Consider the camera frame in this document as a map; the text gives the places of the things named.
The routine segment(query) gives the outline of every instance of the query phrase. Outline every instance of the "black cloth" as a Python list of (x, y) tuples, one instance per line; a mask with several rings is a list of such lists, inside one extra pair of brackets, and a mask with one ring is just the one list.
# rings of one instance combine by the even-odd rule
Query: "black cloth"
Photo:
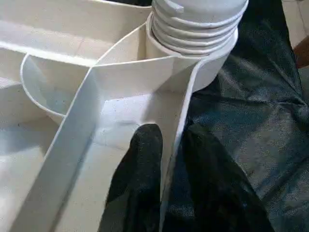
[[(309, 108), (281, 0), (249, 1), (236, 47), (214, 82), (191, 98), (185, 131), (195, 124), (245, 171), (275, 231), (309, 232)], [(186, 145), (183, 139), (164, 232), (197, 231), (199, 224)]]

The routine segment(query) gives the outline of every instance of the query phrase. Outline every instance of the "curved plastic compartment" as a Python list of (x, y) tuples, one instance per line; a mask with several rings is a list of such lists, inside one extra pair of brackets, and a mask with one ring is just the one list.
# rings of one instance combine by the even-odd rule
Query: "curved plastic compartment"
[(88, 69), (26, 55), (20, 75), (28, 97), (60, 124)]
[(58, 125), (19, 81), (24, 54), (0, 48), (0, 231), (6, 232), (43, 163)]
[[(48, 231), (51, 227), (54, 231), (96, 231), (112, 175), (135, 129), (144, 123), (156, 123), (162, 130), (163, 191), (186, 116), (183, 104), (188, 104), (191, 96), (193, 84), (191, 90), (188, 86), (192, 68), (192, 64), (186, 66), (172, 57), (92, 68), (12, 231)], [(80, 169), (74, 181), (77, 167)]]
[(144, 23), (150, 11), (103, 0), (5, 1), (0, 47), (90, 66)]
[(146, 23), (144, 23), (111, 47), (98, 60), (96, 65), (125, 63), (166, 56), (166, 53), (157, 49), (149, 41), (146, 33)]

